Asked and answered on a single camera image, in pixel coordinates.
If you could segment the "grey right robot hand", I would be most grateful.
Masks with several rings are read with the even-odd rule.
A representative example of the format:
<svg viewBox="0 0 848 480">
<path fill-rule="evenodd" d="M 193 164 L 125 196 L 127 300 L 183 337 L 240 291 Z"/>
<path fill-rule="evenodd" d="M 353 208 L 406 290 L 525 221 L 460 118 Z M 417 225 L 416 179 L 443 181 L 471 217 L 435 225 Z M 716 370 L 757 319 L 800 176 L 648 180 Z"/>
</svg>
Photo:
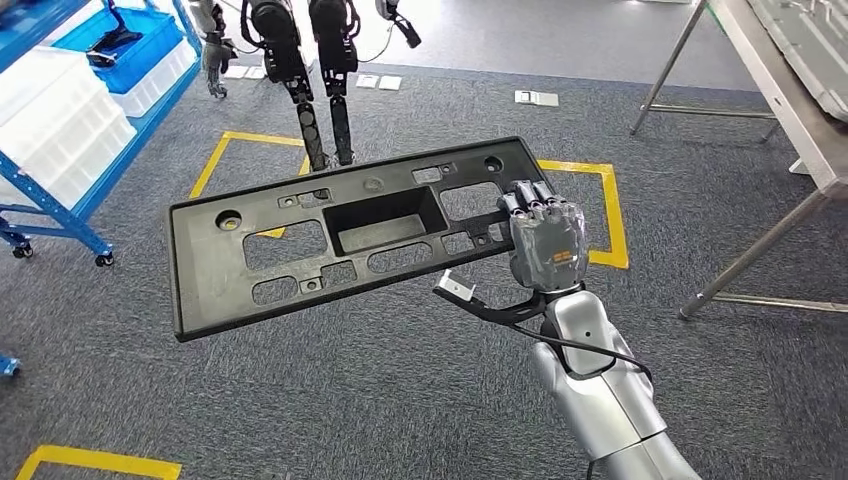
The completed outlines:
<svg viewBox="0 0 848 480">
<path fill-rule="evenodd" d="M 510 268 L 518 283 L 536 291 L 569 291 L 581 285 L 588 265 L 582 209 L 544 181 L 516 180 L 498 199 L 509 216 L 514 250 Z"/>
</svg>

